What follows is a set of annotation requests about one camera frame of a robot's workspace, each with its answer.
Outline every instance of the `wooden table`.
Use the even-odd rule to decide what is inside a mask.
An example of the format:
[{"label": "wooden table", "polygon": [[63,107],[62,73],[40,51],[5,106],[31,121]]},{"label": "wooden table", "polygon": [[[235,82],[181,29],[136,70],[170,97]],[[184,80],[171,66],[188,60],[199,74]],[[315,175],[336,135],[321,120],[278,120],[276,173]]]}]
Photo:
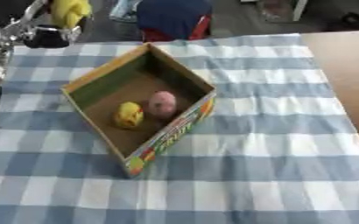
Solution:
[{"label": "wooden table", "polygon": [[359,132],[359,31],[303,34]]}]

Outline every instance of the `yellow rubber duck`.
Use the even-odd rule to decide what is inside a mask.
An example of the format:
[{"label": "yellow rubber duck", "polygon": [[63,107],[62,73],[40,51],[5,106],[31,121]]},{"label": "yellow rubber duck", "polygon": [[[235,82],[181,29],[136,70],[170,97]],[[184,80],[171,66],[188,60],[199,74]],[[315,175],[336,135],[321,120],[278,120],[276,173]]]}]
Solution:
[{"label": "yellow rubber duck", "polygon": [[126,129],[136,128],[144,118],[141,107],[132,101],[122,103],[114,114],[114,121],[117,126]]},{"label": "yellow rubber duck", "polygon": [[88,0],[53,0],[50,12],[55,25],[73,29],[82,18],[91,15],[91,5]]}]

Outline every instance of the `pink toy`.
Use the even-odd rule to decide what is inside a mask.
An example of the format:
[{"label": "pink toy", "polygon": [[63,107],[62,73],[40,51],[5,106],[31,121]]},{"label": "pink toy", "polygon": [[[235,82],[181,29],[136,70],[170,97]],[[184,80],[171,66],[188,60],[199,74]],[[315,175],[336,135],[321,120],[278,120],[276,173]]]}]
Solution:
[{"label": "pink toy", "polygon": [[148,102],[149,112],[161,119],[172,117],[177,110],[175,96],[167,91],[155,93]]}]

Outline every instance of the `checkered tablecloth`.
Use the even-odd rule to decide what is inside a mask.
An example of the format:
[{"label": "checkered tablecloth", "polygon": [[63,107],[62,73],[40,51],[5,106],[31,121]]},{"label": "checkered tablecloth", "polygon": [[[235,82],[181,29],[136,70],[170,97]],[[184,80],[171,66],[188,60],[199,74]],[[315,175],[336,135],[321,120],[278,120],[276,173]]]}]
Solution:
[{"label": "checkered tablecloth", "polygon": [[0,224],[359,223],[359,136],[300,35],[157,44],[214,113],[127,179],[60,86],[140,43],[17,47],[0,105]]}]

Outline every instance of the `cardboard box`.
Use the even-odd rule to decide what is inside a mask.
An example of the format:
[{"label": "cardboard box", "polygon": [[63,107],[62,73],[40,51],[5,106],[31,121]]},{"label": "cardboard box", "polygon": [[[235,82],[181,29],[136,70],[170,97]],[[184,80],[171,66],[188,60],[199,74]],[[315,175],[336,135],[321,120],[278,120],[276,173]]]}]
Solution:
[{"label": "cardboard box", "polygon": [[[147,102],[157,91],[177,98],[178,114],[162,122],[144,113],[136,129],[120,129],[112,114],[123,102]],[[209,115],[215,88],[151,44],[72,81],[62,92],[103,137],[130,176],[138,175],[154,158]]]}]

